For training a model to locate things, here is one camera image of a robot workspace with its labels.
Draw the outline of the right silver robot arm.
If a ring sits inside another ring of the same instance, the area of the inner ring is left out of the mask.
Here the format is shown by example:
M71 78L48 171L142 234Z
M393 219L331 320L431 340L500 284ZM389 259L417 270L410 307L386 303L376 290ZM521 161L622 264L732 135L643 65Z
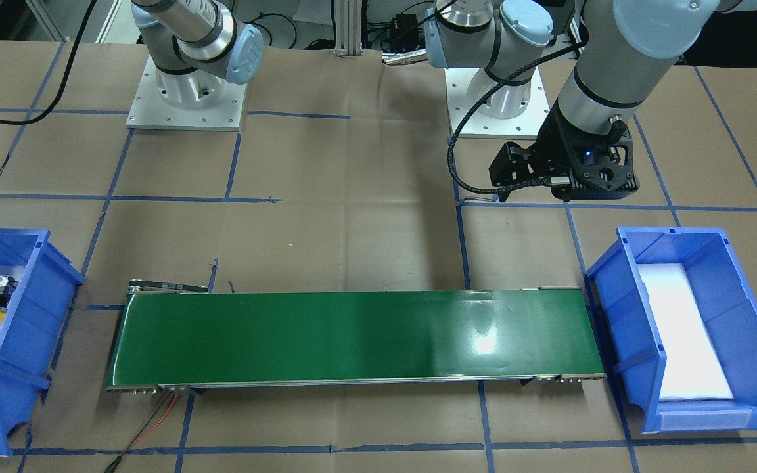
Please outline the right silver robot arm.
M210 106L225 84L246 85L264 56L264 35L219 1L133 1L136 27L156 67L163 100L180 110Z

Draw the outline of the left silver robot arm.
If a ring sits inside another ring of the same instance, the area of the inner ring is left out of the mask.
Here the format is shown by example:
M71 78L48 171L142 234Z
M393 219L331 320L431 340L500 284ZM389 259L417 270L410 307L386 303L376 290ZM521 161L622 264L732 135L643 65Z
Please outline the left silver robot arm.
M628 120L715 13L757 10L757 1L585 1L588 36L545 54L555 19L535 1L436 1L424 25L433 67L474 67L472 104L455 125L447 166L460 188L506 201L526 187L571 200L621 200L639 190ZM570 52L577 62L534 144L501 147L489 188L460 179L455 144L474 114L503 89L525 93L535 69Z

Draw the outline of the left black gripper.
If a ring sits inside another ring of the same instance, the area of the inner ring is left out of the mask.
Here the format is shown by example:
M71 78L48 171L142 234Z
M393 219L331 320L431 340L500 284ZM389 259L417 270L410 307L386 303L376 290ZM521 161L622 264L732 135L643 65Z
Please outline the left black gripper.
M505 143L489 166L495 187L552 187L553 191L609 191L601 182L606 137L572 125L553 105L531 148Z

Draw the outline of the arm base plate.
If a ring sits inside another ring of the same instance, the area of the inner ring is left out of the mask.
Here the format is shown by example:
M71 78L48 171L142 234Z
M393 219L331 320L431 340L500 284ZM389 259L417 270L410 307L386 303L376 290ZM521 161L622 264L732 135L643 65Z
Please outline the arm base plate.
M126 125L143 131L238 132L245 96L246 85L202 71L168 74L148 57Z
M495 83L481 68L446 70L447 109L451 131L472 105ZM481 105L460 132L460 138L513 139L534 141L549 113L549 102L541 80L534 71L531 81L520 86L504 86Z

